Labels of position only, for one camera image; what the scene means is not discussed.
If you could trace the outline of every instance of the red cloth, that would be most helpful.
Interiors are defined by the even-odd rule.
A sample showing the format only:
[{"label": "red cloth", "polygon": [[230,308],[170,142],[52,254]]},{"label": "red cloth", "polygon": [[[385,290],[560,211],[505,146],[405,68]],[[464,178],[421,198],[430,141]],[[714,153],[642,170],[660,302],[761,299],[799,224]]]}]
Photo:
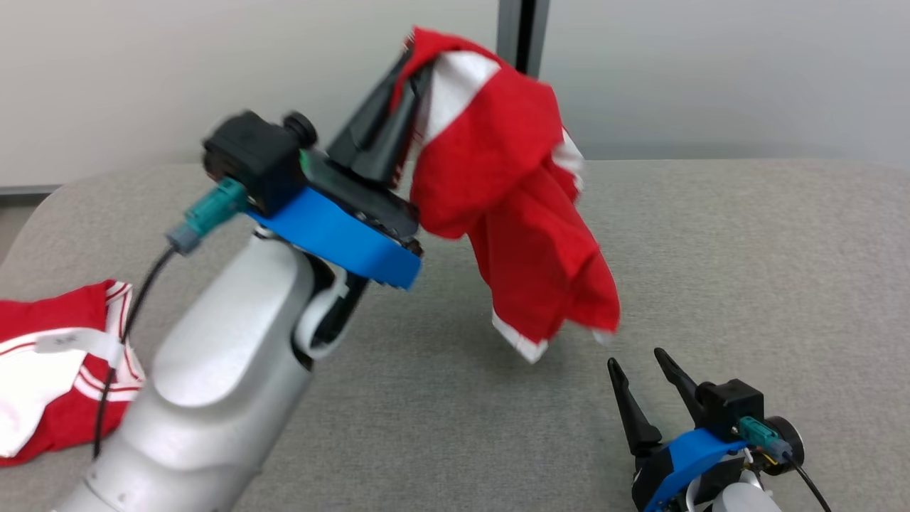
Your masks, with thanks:
[{"label": "red cloth", "polygon": [[614,333],[619,298],[573,204],[583,158],[552,89],[460,37],[415,28],[411,44],[402,81],[435,59],[410,193],[424,229],[470,237],[493,322],[529,361],[566,319]]},{"label": "red cloth", "polygon": [[[13,452],[21,445],[14,455],[0,456],[0,466],[92,440],[107,361],[83,351],[35,353],[35,339],[77,327],[121,337],[131,288],[106,281],[38,302],[0,301],[0,445]],[[120,424],[145,380],[129,346],[124,356],[108,395],[105,435]]]}]

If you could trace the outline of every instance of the teal cable connector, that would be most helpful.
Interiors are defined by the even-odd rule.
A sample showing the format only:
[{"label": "teal cable connector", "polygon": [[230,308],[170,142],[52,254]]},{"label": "teal cable connector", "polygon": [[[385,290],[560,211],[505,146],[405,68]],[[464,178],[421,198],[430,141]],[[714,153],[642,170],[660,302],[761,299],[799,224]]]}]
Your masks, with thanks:
[{"label": "teal cable connector", "polygon": [[186,256],[213,229],[246,211],[247,190],[238,181],[223,178],[218,186],[184,212],[186,221],[166,236],[180,254]]},{"label": "teal cable connector", "polygon": [[764,423],[753,417],[746,416],[739,422],[740,437],[750,445],[762,448],[772,459],[777,462],[784,461],[784,454],[793,453],[793,447]]}]

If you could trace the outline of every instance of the cable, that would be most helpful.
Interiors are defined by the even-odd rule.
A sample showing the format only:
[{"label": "cable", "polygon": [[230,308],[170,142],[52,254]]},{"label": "cable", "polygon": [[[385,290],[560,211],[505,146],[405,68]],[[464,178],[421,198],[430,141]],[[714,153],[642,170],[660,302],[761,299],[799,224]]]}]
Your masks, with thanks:
[{"label": "cable", "polygon": [[[136,294],[136,301],[133,302],[133,307],[129,308],[129,314],[126,316],[126,324],[123,328],[123,336],[120,337],[121,344],[126,343],[126,339],[129,337],[130,332],[133,330],[133,324],[136,323],[139,309],[142,308],[142,303],[145,301],[146,295],[148,295],[148,291],[152,288],[152,284],[155,282],[155,279],[161,272],[161,269],[165,267],[167,262],[176,253],[177,249],[173,245],[168,246],[167,250],[158,256],[155,264],[152,265],[152,268],[148,271],[148,274],[146,274],[146,279],[142,282],[142,286],[139,287],[139,292]],[[107,403],[107,394],[110,393],[111,384],[114,382],[115,375],[116,368],[111,367],[111,369],[107,372],[107,379],[105,379],[105,389],[101,392],[101,400],[98,401],[98,412],[95,418],[95,441],[92,445],[93,460],[97,459],[101,454],[101,437],[104,435],[105,405]]]},{"label": "cable", "polygon": [[799,476],[803,478],[805,484],[809,486],[809,490],[811,490],[812,494],[815,495],[815,499],[818,500],[818,503],[822,505],[824,512],[831,512],[831,508],[828,506],[828,502],[824,501],[822,491],[818,490],[818,487],[815,486],[815,482],[813,482],[812,478],[810,478],[809,475],[805,472],[805,469],[803,469],[803,467],[800,466],[800,464],[796,462],[792,456],[790,456],[790,452],[784,453],[784,460],[794,465],[796,472],[799,473]]}]

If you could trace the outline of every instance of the gray table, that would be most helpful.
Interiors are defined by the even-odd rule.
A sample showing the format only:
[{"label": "gray table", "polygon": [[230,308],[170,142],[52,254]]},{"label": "gray table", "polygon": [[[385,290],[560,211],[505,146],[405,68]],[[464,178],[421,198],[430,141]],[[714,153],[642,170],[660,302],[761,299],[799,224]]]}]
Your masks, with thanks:
[{"label": "gray table", "polygon": [[[0,268],[0,296],[138,282],[209,186],[178,167],[63,187]],[[535,365],[490,326],[470,245],[424,236],[414,291],[370,291],[239,509],[631,511],[606,361],[678,435],[691,425],[653,360],[662,346],[695,380],[764,391],[768,413],[802,432],[835,510],[907,510],[909,200],[910,175],[860,163],[592,162],[581,210],[622,328],[604,349],[567,327]],[[136,328],[144,361],[249,229],[237,220],[167,268]],[[48,510],[89,452],[0,469],[0,508]],[[798,476],[768,482],[784,510],[819,509]]]}]

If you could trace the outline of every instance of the blue bracket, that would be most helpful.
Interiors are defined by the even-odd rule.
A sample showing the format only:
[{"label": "blue bracket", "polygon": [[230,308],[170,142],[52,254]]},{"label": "blue bracket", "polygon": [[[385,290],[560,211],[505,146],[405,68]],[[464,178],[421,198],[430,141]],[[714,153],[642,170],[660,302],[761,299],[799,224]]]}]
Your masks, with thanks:
[{"label": "blue bracket", "polygon": [[286,241],[346,271],[409,290],[420,258],[307,187],[271,219],[248,215]]},{"label": "blue bracket", "polygon": [[703,428],[673,439],[664,447],[664,450],[670,450],[673,471],[661,482],[644,510],[663,510],[673,497],[695,478],[714,467],[727,452],[738,452],[745,447],[745,441],[725,443]]}]

